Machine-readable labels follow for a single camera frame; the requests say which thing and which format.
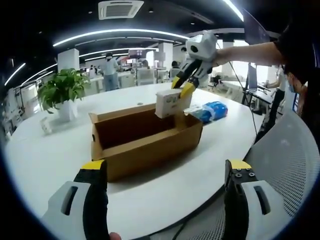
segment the computer monitor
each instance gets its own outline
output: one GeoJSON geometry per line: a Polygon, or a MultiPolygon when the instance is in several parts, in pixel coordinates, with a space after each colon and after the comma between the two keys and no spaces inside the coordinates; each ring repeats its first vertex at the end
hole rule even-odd
{"type": "Polygon", "coordinates": [[[145,59],[146,56],[146,50],[129,50],[129,58],[131,59],[145,59]]]}
{"type": "Polygon", "coordinates": [[[264,27],[245,9],[243,13],[244,38],[249,45],[270,42],[270,36],[264,27]]]}
{"type": "Polygon", "coordinates": [[[258,89],[257,69],[251,64],[249,64],[249,68],[248,68],[248,89],[249,90],[258,89]]]}

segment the ceiling light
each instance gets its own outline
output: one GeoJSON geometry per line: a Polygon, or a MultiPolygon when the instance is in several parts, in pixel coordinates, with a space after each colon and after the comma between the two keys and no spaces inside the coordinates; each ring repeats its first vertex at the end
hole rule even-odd
{"type": "Polygon", "coordinates": [[[67,38],[65,40],[56,42],[53,44],[53,47],[59,46],[61,44],[64,44],[66,42],[69,42],[74,39],[79,39],[82,37],[86,36],[91,36],[91,35],[96,35],[96,34],[106,34],[106,33],[119,33],[119,32],[140,32],[140,33],[152,33],[152,34],[162,34],[162,35],[167,35],[167,36],[172,36],[176,38],[181,38],[181,39],[189,39],[187,36],[175,34],[175,33],[170,33],[170,32],[165,32],[165,31],[156,31],[156,30],[147,30],[147,29],[109,29],[109,30],[100,30],[100,31],[92,31],[92,32],[87,32],[81,35],[73,36],[70,38],[67,38]]]}
{"type": "MultiPolygon", "coordinates": [[[[118,54],[113,54],[112,56],[113,57],[116,57],[116,56],[126,56],[126,55],[129,55],[129,53],[118,53],[118,54]]],[[[97,57],[93,57],[93,58],[88,58],[88,59],[85,59],[84,61],[87,62],[87,61],[91,61],[91,60],[95,60],[95,59],[104,59],[106,56],[97,56],[97,57]]]]}
{"type": "Polygon", "coordinates": [[[41,70],[41,71],[37,72],[35,75],[32,75],[32,76],[31,76],[31,77],[29,77],[27,80],[25,80],[21,85],[25,84],[25,83],[26,83],[26,82],[28,82],[30,79],[32,79],[33,77],[37,76],[38,74],[40,74],[40,73],[44,72],[45,70],[48,70],[49,68],[52,68],[52,67],[57,66],[57,65],[58,65],[57,63],[56,63],[56,64],[53,64],[53,65],[48,66],[47,68],[45,68],[45,69],[43,69],[43,70],[41,70]]]}
{"type": "Polygon", "coordinates": [[[8,80],[4,83],[4,85],[6,86],[8,84],[8,82],[14,77],[14,75],[16,75],[17,72],[20,71],[20,69],[22,69],[24,66],[26,65],[26,63],[23,63],[21,66],[19,66],[12,74],[11,76],[8,78],[8,80]]]}
{"type": "Polygon", "coordinates": [[[93,54],[101,54],[101,53],[106,53],[106,52],[113,52],[113,51],[122,51],[122,50],[157,50],[158,48],[153,48],[153,47],[130,47],[130,48],[116,48],[116,49],[109,49],[109,50],[102,50],[102,51],[95,51],[95,52],[90,52],[86,53],[83,55],[80,55],[80,57],[88,56],[88,55],[93,55],[93,54]]]}
{"type": "Polygon", "coordinates": [[[244,16],[241,14],[241,12],[236,8],[236,6],[230,1],[230,0],[223,0],[234,12],[235,14],[241,19],[241,21],[244,21],[244,16]]]}
{"type": "Polygon", "coordinates": [[[45,76],[47,76],[47,75],[49,75],[49,74],[52,74],[54,71],[49,71],[49,72],[47,72],[46,74],[43,74],[43,75],[41,75],[40,77],[38,77],[36,80],[39,80],[39,79],[42,79],[43,77],[45,77],[45,76]]]}

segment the potted plant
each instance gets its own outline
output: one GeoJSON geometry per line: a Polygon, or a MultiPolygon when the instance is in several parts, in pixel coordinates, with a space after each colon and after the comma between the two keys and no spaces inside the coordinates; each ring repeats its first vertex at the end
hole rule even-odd
{"type": "Polygon", "coordinates": [[[75,100],[82,100],[89,85],[89,78],[79,70],[62,69],[39,88],[38,99],[49,114],[53,114],[49,109],[54,108],[61,120],[71,121],[78,116],[75,100]]]}

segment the white round table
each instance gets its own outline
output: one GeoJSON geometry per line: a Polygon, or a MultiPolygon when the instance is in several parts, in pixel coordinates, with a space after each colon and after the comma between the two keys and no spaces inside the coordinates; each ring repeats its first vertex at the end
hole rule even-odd
{"type": "MultiPolygon", "coordinates": [[[[57,114],[47,112],[22,122],[5,152],[12,179],[31,212],[42,217],[49,198],[90,161],[92,124],[88,113],[152,104],[156,92],[170,86],[144,85],[85,97],[77,103],[79,117],[69,123],[59,123],[57,114]],[[45,135],[40,125],[47,116],[54,126],[51,135],[45,135]]],[[[108,184],[109,231],[124,240],[152,234],[189,215],[224,184],[225,160],[243,159],[256,133],[249,108],[235,101],[197,89],[191,105],[213,101],[226,104],[228,115],[203,128],[193,152],[146,174],[108,184]]],[[[258,129],[262,121],[263,117],[255,115],[258,129]]]]}

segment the black ceiling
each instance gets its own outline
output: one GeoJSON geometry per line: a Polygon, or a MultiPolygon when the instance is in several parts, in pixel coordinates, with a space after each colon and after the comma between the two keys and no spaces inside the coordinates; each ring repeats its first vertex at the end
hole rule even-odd
{"type": "MultiPolygon", "coordinates": [[[[239,9],[243,7],[248,10],[268,31],[281,32],[288,23],[289,7],[284,0],[231,1],[239,9]]],[[[152,37],[183,42],[183,39],[166,35],[118,32],[86,36],[57,47],[52,46],[79,34],[135,28],[185,35],[204,29],[243,27],[243,23],[223,0],[144,0],[134,18],[109,20],[99,20],[99,2],[101,0],[29,0],[6,3],[2,12],[6,15],[2,14],[1,21],[4,26],[1,37],[4,48],[0,73],[6,80],[21,63],[26,63],[7,87],[17,86],[34,73],[54,64],[57,54],[70,48],[76,47],[80,54],[86,54],[106,49],[148,47],[159,42],[138,38],[110,39],[117,37],[152,37]],[[153,13],[149,13],[150,8],[153,8],[153,13]],[[14,59],[14,67],[9,64],[10,58],[14,59]]]]}

